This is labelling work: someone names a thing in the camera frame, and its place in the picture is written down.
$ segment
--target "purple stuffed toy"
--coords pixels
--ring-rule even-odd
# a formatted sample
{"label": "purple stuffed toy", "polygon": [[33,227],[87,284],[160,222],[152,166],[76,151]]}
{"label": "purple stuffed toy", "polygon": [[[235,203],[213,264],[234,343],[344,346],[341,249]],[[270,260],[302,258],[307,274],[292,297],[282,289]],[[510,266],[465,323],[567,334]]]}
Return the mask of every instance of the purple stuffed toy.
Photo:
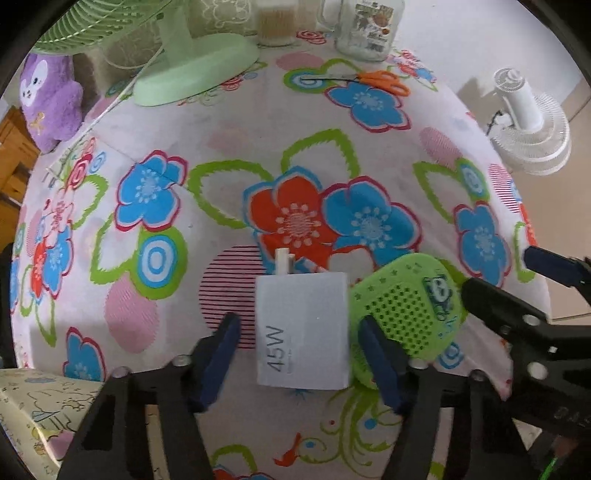
{"label": "purple stuffed toy", "polygon": [[82,86],[72,57],[31,53],[21,74],[21,105],[31,137],[42,153],[69,140],[82,124]]}

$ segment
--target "floral tablecloth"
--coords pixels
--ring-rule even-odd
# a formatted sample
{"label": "floral tablecloth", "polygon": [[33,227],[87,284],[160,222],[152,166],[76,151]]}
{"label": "floral tablecloth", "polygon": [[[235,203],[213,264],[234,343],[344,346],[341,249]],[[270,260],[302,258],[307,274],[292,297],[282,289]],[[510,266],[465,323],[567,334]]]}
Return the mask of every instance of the floral tablecloth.
{"label": "floral tablecloth", "polygon": [[[379,68],[410,96],[301,79]],[[428,67],[402,49],[382,65],[346,59],[303,32],[206,93],[154,108],[124,99],[39,159],[14,246],[15,348],[21,367],[103,381],[120,365],[162,366],[237,312],[239,350],[200,416],[217,478],[376,478],[400,425],[376,390],[256,384],[255,277],[273,270],[278,247],[297,271],[345,271],[352,284],[418,251],[457,283],[481,277],[548,312],[545,280],[521,260],[534,243],[511,176]],[[506,347],[471,316],[436,365],[482,368],[509,392]],[[443,458],[444,447],[434,476]]]}

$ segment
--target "floor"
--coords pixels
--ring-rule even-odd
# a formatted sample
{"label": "floor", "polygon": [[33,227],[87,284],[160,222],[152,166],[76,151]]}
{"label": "floor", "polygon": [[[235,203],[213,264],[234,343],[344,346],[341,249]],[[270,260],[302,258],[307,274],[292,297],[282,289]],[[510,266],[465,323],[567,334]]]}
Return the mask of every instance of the floor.
{"label": "floor", "polygon": [[[565,257],[591,257],[591,87],[581,82],[563,103],[571,119],[573,152],[555,174],[535,177],[513,173],[534,227],[540,247]],[[572,319],[591,325],[591,307],[574,289],[548,281],[553,319],[590,314]]]}

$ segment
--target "glass jar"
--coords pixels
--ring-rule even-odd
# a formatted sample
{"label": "glass jar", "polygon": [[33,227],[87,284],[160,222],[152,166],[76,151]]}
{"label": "glass jar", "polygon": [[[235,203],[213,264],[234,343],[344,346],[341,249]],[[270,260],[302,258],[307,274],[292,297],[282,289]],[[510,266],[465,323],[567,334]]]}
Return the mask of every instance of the glass jar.
{"label": "glass jar", "polygon": [[297,0],[256,0],[258,42],[267,47],[282,47],[296,40]]}
{"label": "glass jar", "polygon": [[384,61],[404,13],[404,0],[341,0],[339,20],[331,25],[320,2],[318,22],[335,32],[337,50],[359,60]]}

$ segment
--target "orange flower print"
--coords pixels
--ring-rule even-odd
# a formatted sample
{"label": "orange flower print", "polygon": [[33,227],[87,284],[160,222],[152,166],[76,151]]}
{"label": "orange flower print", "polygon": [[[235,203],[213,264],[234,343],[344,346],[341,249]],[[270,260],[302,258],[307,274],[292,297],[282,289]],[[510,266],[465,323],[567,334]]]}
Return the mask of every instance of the orange flower print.
{"label": "orange flower print", "polygon": [[37,244],[35,254],[33,255],[33,272],[31,274],[31,292],[37,303],[41,301],[43,293],[43,268],[47,258],[47,247],[45,240]]}
{"label": "orange flower print", "polygon": [[400,71],[401,71],[402,73],[405,73],[406,75],[413,75],[413,76],[414,76],[414,68],[412,68],[411,66],[409,66],[409,65],[405,65],[405,64],[403,63],[403,64],[400,64],[400,65],[398,66],[398,68],[400,69]]}
{"label": "orange flower print", "polygon": [[245,190],[244,218],[267,262],[275,249],[289,248],[296,261],[307,258],[326,267],[337,235],[322,217],[321,192],[318,178],[302,167]]}
{"label": "orange flower print", "polygon": [[527,241],[530,243],[532,247],[537,247],[538,241],[535,238],[534,228],[531,226],[530,216],[528,215],[523,203],[519,204],[519,209],[521,211],[521,216],[523,217],[523,221],[527,228]]}

